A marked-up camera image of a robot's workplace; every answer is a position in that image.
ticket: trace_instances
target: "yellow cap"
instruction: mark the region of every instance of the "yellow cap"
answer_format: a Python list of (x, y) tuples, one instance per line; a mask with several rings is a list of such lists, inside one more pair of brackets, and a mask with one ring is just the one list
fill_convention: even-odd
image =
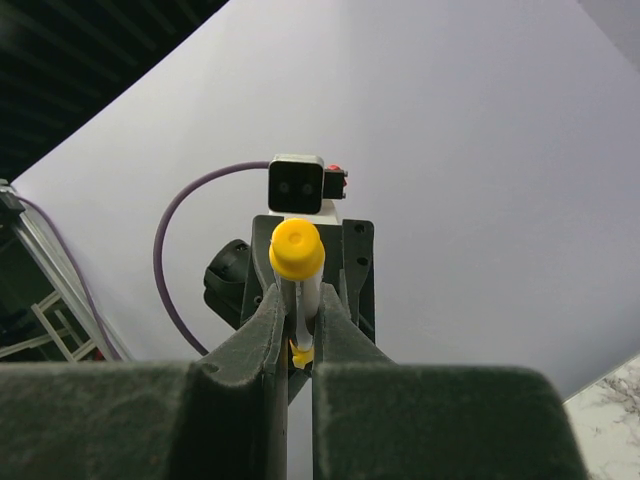
[(324, 245), (316, 226), (302, 218), (280, 223), (271, 235), (269, 260), (273, 270), (287, 280), (312, 277), (324, 264)]
[(310, 350), (307, 350), (305, 352), (305, 351), (299, 350), (298, 347), (296, 347), (291, 340), (289, 340), (289, 345), (291, 345), (291, 353), (293, 354), (292, 361), (293, 361), (294, 367), (304, 370), (304, 367), (306, 367), (308, 363), (313, 362), (313, 354), (314, 354), (313, 347), (311, 347)]

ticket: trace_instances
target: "cable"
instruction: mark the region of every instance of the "cable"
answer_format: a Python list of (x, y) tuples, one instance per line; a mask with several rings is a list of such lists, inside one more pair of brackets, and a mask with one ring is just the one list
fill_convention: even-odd
[(158, 288), (158, 293), (160, 294), (160, 300), (164, 305), (169, 318), (178, 329), (180, 334), (184, 337), (184, 339), (189, 342), (189, 344), (196, 349), (196, 351), (201, 355), (206, 355), (209, 351), (202, 345), (196, 337), (193, 336), (189, 328), (185, 325), (184, 321), (180, 317), (180, 314), (176, 310), (176, 306), (171, 300), (171, 295), (169, 294), (169, 289), (167, 288), (167, 282), (164, 278), (164, 267), (162, 265), (162, 250), (164, 247), (164, 240), (167, 235), (167, 229), (169, 227), (169, 222), (171, 221), (171, 217), (176, 212), (180, 204), (195, 190), (200, 188), (206, 183), (209, 183), (218, 178), (224, 177), (226, 175), (230, 175), (236, 172), (243, 172), (245, 170), (257, 170), (257, 169), (266, 169), (269, 168), (269, 162), (246, 162), (246, 163), (238, 163), (236, 165), (230, 165), (228, 167), (221, 168), (219, 170), (215, 170), (211, 173), (204, 175), (203, 177), (194, 180), (189, 185), (184, 187), (176, 197), (171, 200), (169, 206), (162, 214), (162, 218), (160, 219), (160, 223), (158, 224), (158, 229), (156, 230), (156, 237), (153, 242), (153, 276), (156, 280), (156, 287)]
[(38, 214), (49, 225), (49, 228), (53, 232), (53, 235), (58, 240), (58, 243), (60, 243), (60, 246), (62, 247), (62, 250), (67, 255), (67, 257), (69, 257), (69, 262), (71, 263), (71, 266), (75, 270), (76, 275), (78, 276), (78, 279), (80, 280), (80, 285), (82, 285), (82, 289), (84, 290), (84, 294), (87, 297), (87, 303), (89, 304), (89, 309), (91, 310), (91, 313), (93, 314), (93, 318), (96, 320), (96, 324), (98, 325), (98, 329), (100, 330), (100, 335), (102, 335), (102, 338), (104, 338), (104, 343), (107, 345), (107, 348), (109, 349), (109, 353), (111, 353), (111, 356), (113, 357), (114, 360), (122, 360), (122, 357), (120, 356), (118, 351), (113, 346), (113, 343), (111, 343), (111, 339), (109, 338), (109, 335), (107, 334), (107, 330), (105, 329), (105, 326), (104, 326), (104, 320), (102, 319), (102, 317), (98, 313), (98, 309), (96, 308), (96, 305), (95, 305), (95, 303), (93, 301), (93, 297), (91, 296), (91, 293), (89, 291), (89, 286), (87, 285), (87, 281), (85, 280), (84, 275), (82, 274), (82, 270), (80, 270), (80, 266), (78, 265), (78, 262), (76, 261), (76, 259), (74, 258), (73, 254), (69, 250), (69, 247), (67, 246), (67, 244), (65, 243), (64, 239), (62, 238), (62, 234), (60, 233), (60, 230), (58, 230), (58, 227), (56, 227), (56, 225), (53, 222), (53, 220), (51, 219), (51, 217), (42, 208), (40, 208), (36, 203), (32, 202), (31, 200), (27, 200), (26, 198), (20, 197), (19, 195), (16, 195), (16, 198), (18, 200), (20, 200), (22, 203), (24, 203), (26, 205), (29, 205), (32, 209), (34, 209), (36, 212), (38, 212)]

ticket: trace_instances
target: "white backdrop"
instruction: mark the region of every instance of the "white backdrop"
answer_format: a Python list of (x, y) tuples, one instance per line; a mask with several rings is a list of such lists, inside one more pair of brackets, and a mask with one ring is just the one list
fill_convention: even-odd
[[(195, 358), (153, 283), (163, 209), (220, 166), (321, 155), (350, 171), (342, 215), (376, 224), (385, 352), (526, 365), (568, 395), (640, 347), (639, 132), (640, 76), (573, 0), (232, 0), (15, 186), (135, 358)], [(210, 348), (230, 328), (204, 269), (264, 211), (266, 174), (241, 173), (170, 226), (169, 289)]]

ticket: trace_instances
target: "marble countertop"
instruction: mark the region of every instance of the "marble countertop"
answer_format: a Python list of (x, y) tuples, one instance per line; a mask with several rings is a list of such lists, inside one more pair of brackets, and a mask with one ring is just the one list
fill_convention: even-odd
[(640, 356), (565, 403), (592, 480), (640, 479)]

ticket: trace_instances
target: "black ceiling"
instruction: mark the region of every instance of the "black ceiling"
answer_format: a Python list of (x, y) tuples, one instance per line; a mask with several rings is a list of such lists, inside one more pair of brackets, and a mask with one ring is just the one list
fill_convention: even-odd
[(0, 178), (13, 180), (226, 0), (0, 0)]

